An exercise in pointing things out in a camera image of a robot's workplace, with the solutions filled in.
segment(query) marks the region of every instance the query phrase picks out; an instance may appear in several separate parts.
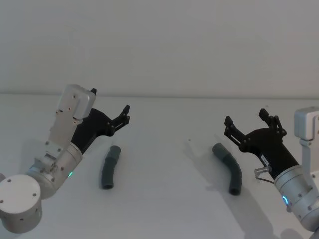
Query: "gray rubber tube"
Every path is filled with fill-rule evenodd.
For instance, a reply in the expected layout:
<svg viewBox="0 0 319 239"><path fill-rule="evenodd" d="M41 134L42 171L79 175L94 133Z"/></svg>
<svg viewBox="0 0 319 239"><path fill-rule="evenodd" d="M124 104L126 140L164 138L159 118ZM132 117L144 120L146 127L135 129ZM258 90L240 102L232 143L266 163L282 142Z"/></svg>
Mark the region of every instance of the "gray rubber tube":
<svg viewBox="0 0 319 239"><path fill-rule="evenodd" d="M234 196L240 195L242 185L242 172L236 159L221 143L215 144L212 151L215 156L220 161L222 161L231 172L229 193Z"/></svg>
<svg viewBox="0 0 319 239"><path fill-rule="evenodd" d="M111 189L114 187L113 174L115 165L119 160L120 153L121 148L113 145L106 155L101 177L101 185L103 189Z"/></svg>

